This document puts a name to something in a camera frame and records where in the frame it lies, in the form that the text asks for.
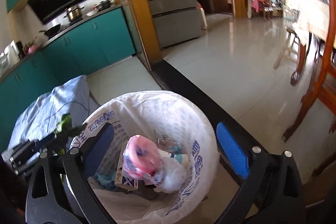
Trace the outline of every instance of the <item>metal rivet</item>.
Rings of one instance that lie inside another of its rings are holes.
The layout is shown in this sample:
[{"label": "metal rivet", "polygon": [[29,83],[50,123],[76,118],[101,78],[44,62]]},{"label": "metal rivet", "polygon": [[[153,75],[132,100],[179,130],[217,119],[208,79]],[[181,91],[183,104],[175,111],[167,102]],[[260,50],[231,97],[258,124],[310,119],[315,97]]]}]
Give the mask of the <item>metal rivet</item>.
[{"label": "metal rivet", "polygon": [[44,158],[47,157],[47,156],[48,156],[48,154],[47,154],[46,152],[43,152],[43,153],[41,153],[40,158],[41,158],[41,159],[44,159]]},{"label": "metal rivet", "polygon": [[260,153],[261,152],[261,148],[259,146],[253,146],[252,147],[252,151],[256,154]]},{"label": "metal rivet", "polygon": [[288,150],[286,150],[286,151],[284,152],[284,154],[285,154],[285,156],[286,156],[287,158],[290,158],[290,157],[292,156],[292,152],[291,152],[291,151],[288,151]]},{"label": "metal rivet", "polygon": [[71,155],[76,155],[79,152],[79,148],[78,147],[74,147],[70,149],[70,154]]}]

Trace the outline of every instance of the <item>countertop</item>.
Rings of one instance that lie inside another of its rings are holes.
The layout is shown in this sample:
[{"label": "countertop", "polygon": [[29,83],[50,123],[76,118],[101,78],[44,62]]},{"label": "countertop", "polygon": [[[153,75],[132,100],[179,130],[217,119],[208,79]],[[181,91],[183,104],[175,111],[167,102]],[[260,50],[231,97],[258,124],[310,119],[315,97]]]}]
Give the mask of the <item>countertop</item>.
[{"label": "countertop", "polygon": [[[85,15],[83,15],[83,20],[69,26],[68,28],[64,29],[63,31],[61,31],[60,33],[58,33],[57,35],[55,35],[53,38],[49,39],[46,43],[44,43],[43,45],[41,45],[40,47],[38,47],[37,51],[35,53],[37,53],[38,51],[40,51],[41,49],[47,47],[50,43],[54,42],[57,38],[61,37],[62,35],[64,35],[65,33],[71,31],[72,29],[76,28],[77,26],[97,17],[100,16],[102,14],[105,14],[107,12],[110,12],[112,10],[115,10],[117,8],[122,7],[121,4],[118,5],[112,5],[110,8],[105,9],[103,11],[100,11],[98,13],[96,13],[95,15],[92,15],[90,17],[87,17]],[[19,67],[22,63],[26,62],[28,59],[30,59],[32,56],[34,56],[34,54],[28,54],[25,58],[23,58],[22,60],[18,61],[18,63],[16,63],[15,65],[11,66],[8,70],[6,70],[5,72],[2,73],[2,75],[0,76],[0,84],[2,81],[4,81],[4,79],[11,74],[17,67]]]}]

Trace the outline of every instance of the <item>bowl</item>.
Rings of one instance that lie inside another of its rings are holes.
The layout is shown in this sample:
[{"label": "bowl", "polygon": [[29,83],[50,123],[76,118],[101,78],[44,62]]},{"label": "bowl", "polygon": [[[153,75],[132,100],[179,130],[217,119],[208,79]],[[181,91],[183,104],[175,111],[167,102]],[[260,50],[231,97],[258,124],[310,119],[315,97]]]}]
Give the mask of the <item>bowl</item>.
[{"label": "bowl", "polygon": [[92,11],[88,12],[88,13],[86,14],[86,16],[90,17],[90,16],[95,15],[96,13],[98,13],[98,9],[97,9],[97,10],[92,10]]}]

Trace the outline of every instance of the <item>white trash bag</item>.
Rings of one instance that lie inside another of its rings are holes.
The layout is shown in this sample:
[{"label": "white trash bag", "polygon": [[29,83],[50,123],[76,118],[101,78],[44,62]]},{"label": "white trash bag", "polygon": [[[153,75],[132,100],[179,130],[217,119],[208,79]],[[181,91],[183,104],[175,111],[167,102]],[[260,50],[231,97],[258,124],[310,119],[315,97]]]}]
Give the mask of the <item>white trash bag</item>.
[{"label": "white trash bag", "polygon": [[169,91],[144,91],[119,96],[92,113],[85,131],[71,147],[81,147],[105,123],[114,127],[113,141],[99,172],[117,168],[121,145],[142,135],[156,142],[154,130],[181,144],[189,157],[182,189],[160,200],[94,189],[98,199],[118,224],[172,224],[192,212],[207,195],[216,174],[219,152],[214,130],[204,113],[186,98]]}]

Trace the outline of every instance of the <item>cardboard box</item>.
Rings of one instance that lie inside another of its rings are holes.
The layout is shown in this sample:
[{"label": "cardboard box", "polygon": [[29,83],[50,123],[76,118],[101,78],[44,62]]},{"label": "cardboard box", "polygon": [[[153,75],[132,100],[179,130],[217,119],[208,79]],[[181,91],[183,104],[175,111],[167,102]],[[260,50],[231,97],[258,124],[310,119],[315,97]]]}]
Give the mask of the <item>cardboard box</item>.
[{"label": "cardboard box", "polygon": [[123,164],[124,164],[124,150],[126,148],[127,142],[121,146],[117,174],[115,175],[114,184],[117,187],[124,188],[126,190],[132,191],[138,189],[139,181],[137,179],[128,179],[123,176]]}]

